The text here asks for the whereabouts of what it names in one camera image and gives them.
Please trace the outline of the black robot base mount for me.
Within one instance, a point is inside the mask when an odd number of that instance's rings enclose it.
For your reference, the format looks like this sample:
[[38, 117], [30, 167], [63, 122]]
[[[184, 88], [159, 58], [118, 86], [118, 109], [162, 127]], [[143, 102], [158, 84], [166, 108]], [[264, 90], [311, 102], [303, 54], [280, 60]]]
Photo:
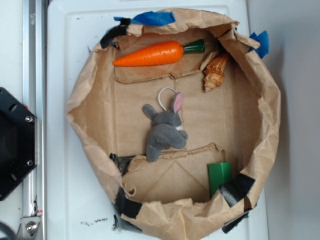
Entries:
[[0, 200], [4, 201], [36, 166], [36, 116], [0, 88]]

